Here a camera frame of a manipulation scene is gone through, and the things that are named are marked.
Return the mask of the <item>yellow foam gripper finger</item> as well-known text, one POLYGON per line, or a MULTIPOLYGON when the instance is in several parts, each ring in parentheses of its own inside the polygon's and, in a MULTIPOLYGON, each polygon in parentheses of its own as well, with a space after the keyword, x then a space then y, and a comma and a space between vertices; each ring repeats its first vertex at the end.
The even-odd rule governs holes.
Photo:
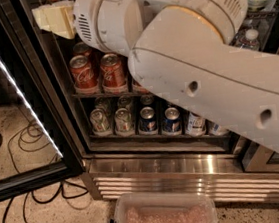
POLYGON ((34 20, 44 31, 73 40, 76 35, 73 18, 74 2, 62 0, 32 9, 34 20))

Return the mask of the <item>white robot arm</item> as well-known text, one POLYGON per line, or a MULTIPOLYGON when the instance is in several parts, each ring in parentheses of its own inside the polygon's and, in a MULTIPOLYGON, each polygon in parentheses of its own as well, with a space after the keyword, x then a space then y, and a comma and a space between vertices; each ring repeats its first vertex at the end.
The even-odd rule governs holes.
POLYGON ((62 0, 40 29, 128 59, 161 98, 279 153, 279 55, 232 47, 248 0, 62 0))

